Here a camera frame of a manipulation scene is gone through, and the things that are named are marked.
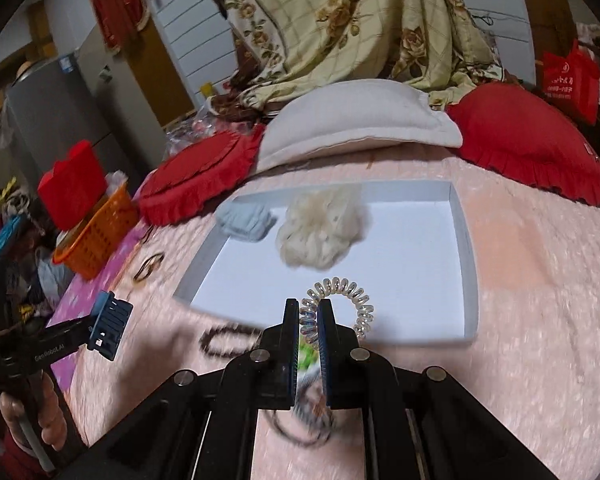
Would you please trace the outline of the red sleeve forearm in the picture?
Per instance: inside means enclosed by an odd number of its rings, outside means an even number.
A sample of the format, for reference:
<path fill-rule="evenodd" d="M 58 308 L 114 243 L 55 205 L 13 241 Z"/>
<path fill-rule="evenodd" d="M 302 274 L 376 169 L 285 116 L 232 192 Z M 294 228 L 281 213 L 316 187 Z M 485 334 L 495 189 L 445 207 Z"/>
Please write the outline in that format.
<path fill-rule="evenodd" d="M 24 452 L 9 431 L 0 439 L 0 479 L 47 479 L 38 460 Z"/>

